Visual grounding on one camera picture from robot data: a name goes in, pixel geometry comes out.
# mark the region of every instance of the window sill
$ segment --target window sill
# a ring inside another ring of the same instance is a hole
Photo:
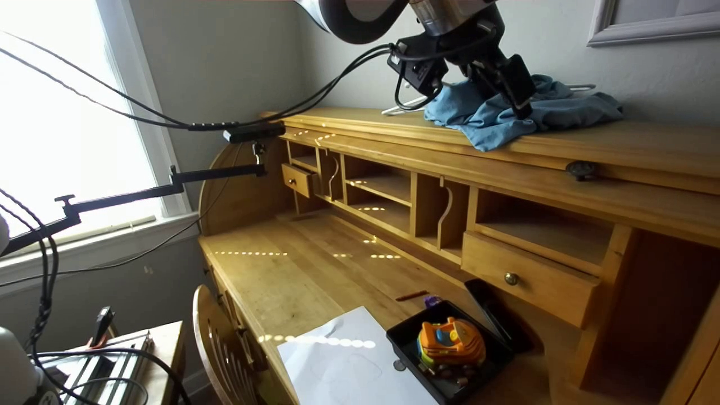
[[[143,253],[169,238],[197,219],[197,213],[164,218],[134,228],[106,233],[71,242],[58,247],[60,271],[77,270],[117,262]],[[167,244],[173,244],[198,235],[193,226],[176,236]],[[0,284],[42,273],[42,255],[40,252],[24,254],[0,261]],[[40,284],[40,279],[10,285],[0,290],[5,295]]]

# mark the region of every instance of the purple object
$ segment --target purple object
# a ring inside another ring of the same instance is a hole
[[[423,299],[423,301],[425,301],[425,308],[430,308],[431,306],[440,303],[442,300],[443,299],[437,295],[429,295]]]

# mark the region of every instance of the window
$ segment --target window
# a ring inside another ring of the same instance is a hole
[[[157,108],[158,101],[127,0],[0,1],[0,27],[36,42],[110,86]],[[81,93],[118,110],[152,117],[32,46],[0,33],[0,47]],[[0,54],[0,184],[45,222],[63,217],[55,197],[75,201],[167,183],[174,154],[167,131],[78,97]],[[59,242],[188,213],[185,195],[120,205],[81,215]],[[11,235],[27,229],[7,218]]]

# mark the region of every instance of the black tray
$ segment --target black tray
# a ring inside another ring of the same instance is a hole
[[[487,358],[480,367],[480,372],[474,375],[463,388],[458,387],[452,380],[428,377],[418,368],[420,358],[417,341],[423,322],[444,324],[449,316],[474,324],[480,330],[487,349]],[[500,373],[514,357],[510,347],[450,301],[442,301],[393,326],[388,329],[387,338],[392,343],[395,354],[440,405],[462,403]]]

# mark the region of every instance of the white frame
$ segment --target white frame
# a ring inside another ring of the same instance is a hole
[[[623,0],[596,0],[588,46],[642,43],[720,33],[720,12],[612,24],[618,1]]]
[[[150,74],[148,59],[145,57],[143,43],[140,40],[138,26],[130,8],[130,0],[106,1],[96,0],[102,18],[107,43],[111,44],[112,54],[121,80],[122,90],[143,104],[163,112]],[[149,112],[134,105],[130,106],[134,115],[143,118],[158,119]],[[175,151],[170,142],[167,128],[145,123],[137,123],[138,132],[143,140],[145,153],[148,155],[157,184],[168,184],[170,166],[180,168],[177,164]],[[192,212],[187,193],[163,197],[162,214],[164,218],[174,217]]]

